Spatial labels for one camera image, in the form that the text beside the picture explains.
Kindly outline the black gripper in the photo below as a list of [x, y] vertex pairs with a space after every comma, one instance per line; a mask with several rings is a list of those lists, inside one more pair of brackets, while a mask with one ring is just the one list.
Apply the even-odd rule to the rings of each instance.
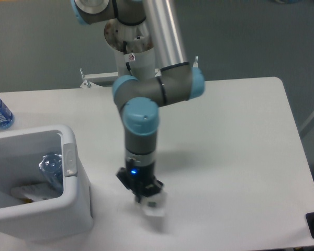
[[164, 186], [155, 177], [154, 168], [155, 154], [126, 154], [125, 167], [117, 171], [116, 177], [127, 190], [132, 191], [135, 202], [140, 203], [143, 197], [160, 193]]

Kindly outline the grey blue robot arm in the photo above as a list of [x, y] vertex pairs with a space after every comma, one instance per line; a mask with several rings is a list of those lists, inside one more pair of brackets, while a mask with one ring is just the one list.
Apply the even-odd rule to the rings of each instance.
[[204, 76], [186, 58], [173, 1], [71, 5], [83, 24], [105, 21], [105, 39], [121, 54], [112, 90], [124, 126], [126, 165], [117, 177], [141, 202], [163, 187], [154, 174], [159, 108], [201, 96]]

